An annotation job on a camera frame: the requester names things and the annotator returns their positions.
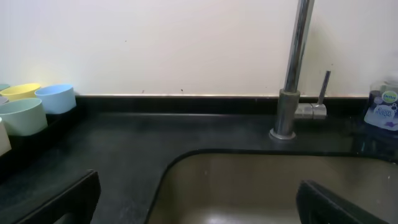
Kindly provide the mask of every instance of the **countertop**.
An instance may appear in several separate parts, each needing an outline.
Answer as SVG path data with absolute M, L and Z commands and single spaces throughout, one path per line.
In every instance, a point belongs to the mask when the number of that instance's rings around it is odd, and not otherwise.
M 102 193 L 92 223 L 144 223 L 167 166 L 199 149 L 343 153 L 355 156 L 349 118 L 299 121 L 297 140 L 269 138 L 271 115 L 92 114 L 26 170 L 0 185 L 0 212 L 17 208 L 87 169 Z

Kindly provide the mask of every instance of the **hand soap bottle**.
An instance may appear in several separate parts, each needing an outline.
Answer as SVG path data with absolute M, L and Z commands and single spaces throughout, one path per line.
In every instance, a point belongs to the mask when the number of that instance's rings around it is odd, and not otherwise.
M 398 71 L 371 85 L 364 121 L 374 134 L 398 138 Z

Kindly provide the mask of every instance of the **bottle label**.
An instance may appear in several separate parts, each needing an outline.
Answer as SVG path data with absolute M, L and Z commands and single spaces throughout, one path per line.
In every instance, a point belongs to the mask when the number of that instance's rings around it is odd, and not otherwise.
M 373 99 L 365 115 L 365 122 L 390 131 L 398 131 L 398 95 L 394 91 L 385 91 Z

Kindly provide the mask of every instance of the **stainless steel sink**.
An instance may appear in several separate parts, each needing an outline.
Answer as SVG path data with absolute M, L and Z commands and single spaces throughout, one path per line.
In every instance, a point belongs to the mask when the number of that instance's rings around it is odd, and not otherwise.
M 375 159 L 198 154 L 166 173 L 147 222 L 300 223 L 295 195 L 311 179 L 398 223 L 398 167 Z

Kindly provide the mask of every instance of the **yellow cup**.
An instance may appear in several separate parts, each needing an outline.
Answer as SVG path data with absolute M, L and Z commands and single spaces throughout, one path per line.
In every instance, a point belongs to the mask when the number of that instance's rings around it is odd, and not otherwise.
M 0 95 L 7 97 L 10 102 L 25 98 L 35 98 L 35 91 L 39 88 L 40 85 L 38 83 L 23 84 L 6 88 L 0 91 Z

